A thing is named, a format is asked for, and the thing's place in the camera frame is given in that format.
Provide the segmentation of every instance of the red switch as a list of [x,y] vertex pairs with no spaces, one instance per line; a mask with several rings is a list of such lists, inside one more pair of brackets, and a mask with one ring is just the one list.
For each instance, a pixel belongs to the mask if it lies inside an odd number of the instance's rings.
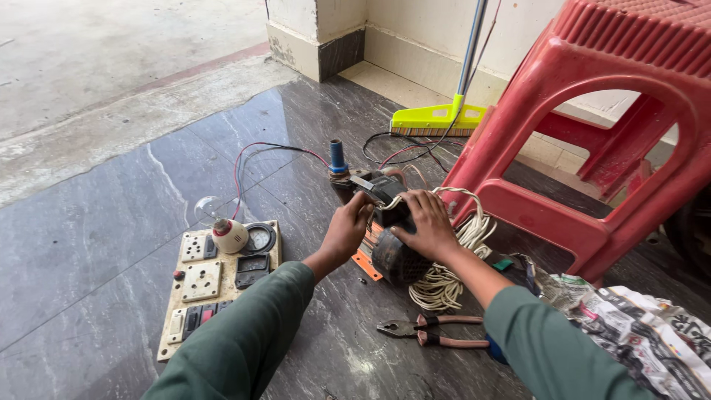
[[213,317],[213,311],[212,310],[203,310],[203,317],[200,320],[200,325],[204,324],[205,321],[209,320],[210,318]]

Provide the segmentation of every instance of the marble floor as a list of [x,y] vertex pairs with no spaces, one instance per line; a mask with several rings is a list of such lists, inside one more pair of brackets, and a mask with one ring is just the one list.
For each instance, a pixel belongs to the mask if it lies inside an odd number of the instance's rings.
[[[138,399],[164,368],[154,360],[180,236],[201,228],[192,212],[199,198],[235,198],[232,163],[242,147],[276,142],[325,155],[328,141],[340,138],[351,166],[374,167],[360,147],[400,108],[338,76],[322,84],[300,78],[0,209],[0,397]],[[373,156],[402,145],[380,140]],[[451,166],[458,150],[447,144],[435,153]],[[445,177],[431,159],[416,165],[433,184]],[[512,164],[506,179],[606,213],[598,201],[523,164]],[[319,247],[338,200],[317,159],[252,152],[242,185],[237,219],[278,219],[284,260]],[[571,262],[570,254],[511,226],[501,226],[488,244],[527,253],[551,272]],[[709,287],[679,273],[681,263],[668,243],[641,244],[606,282],[711,320]],[[319,284],[265,399],[323,399],[326,392],[340,399],[531,398],[510,368],[485,352],[424,348],[378,334],[379,322],[414,318],[419,310],[406,290],[358,278],[367,277],[349,261]],[[462,313],[481,315],[469,293],[462,298]],[[445,334],[477,338],[483,330],[454,326]]]

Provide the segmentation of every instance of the green sleeve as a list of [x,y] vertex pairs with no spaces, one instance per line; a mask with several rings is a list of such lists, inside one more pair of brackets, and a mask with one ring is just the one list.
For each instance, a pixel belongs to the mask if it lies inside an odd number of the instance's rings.
[[537,399],[654,399],[625,366],[525,288],[500,291],[484,325]]
[[309,267],[282,264],[200,326],[143,399],[258,399],[313,294]]

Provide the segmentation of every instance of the red wire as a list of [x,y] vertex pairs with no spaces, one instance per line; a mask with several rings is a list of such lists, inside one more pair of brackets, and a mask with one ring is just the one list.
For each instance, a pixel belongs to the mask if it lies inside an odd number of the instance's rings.
[[[254,146],[255,144],[267,144],[267,145],[271,145],[270,143],[265,143],[265,142],[249,143],[247,146],[244,146],[244,147],[242,148],[242,151],[240,151],[240,153],[237,155],[237,158],[235,159],[235,169],[234,169],[234,171],[232,171],[232,178],[235,180],[235,187],[237,188],[237,209],[235,209],[235,213],[232,215],[232,219],[235,219],[235,217],[237,217],[237,213],[240,211],[240,204],[241,204],[241,202],[242,202],[242,192],[240,191],[240,184],[237,183],[237,165],[239,165],[239,161],[240,161],[240,157],[242,156],[242,153],[243,153],[248,147]],[[287,149],[287,150],[293,150],[293,149],[284,148],[284,147],[276,147],[276,148],[277,148],[277,149],[282,149],[282,148],[283,148],[283,149]],[[300,149],[300,150],[302,150],[302,151],[304,151],[304,152],[307,152],[307,153],[309,153],[309,154],[313,154],[314,156],[318,157],[318,158],[321,160],[321,162],[323,162],[324,165],[326,165],[326,166],[328,167],[328,162],[326,162],[326,160],[323,159],[323,158],[322,158],[321,156],[319,156],[318,154],[312,152],[311,150],[307,150],[307,149]]]
[[392,155],[390,155],[390,157],[386,158],[385,161],[383,161],[383,163],[378,167],[378,169],[383,168],[383,166],[384,166],[388,161],[390,161],[393,157],[395,157],[396,155],[398,155],[398,154],[400,154],[400,153],[402,153],[402,152],[406,152],[407,150],[420,149],[420,148],[421,148],[421,146],[412,146],[412,147],[407,147],[407,148],[404,148],[404,149],[397,150],[396,152],[392,153]]

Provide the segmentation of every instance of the light bulb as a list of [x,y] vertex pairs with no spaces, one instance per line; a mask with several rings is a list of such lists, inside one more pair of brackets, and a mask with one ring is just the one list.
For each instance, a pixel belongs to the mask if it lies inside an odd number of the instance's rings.
[[227,206],[222,199],[217,196],[207,196],[195,203],[195,218],[204,226],[215,228],[215,225],[222,220],[227,220]]

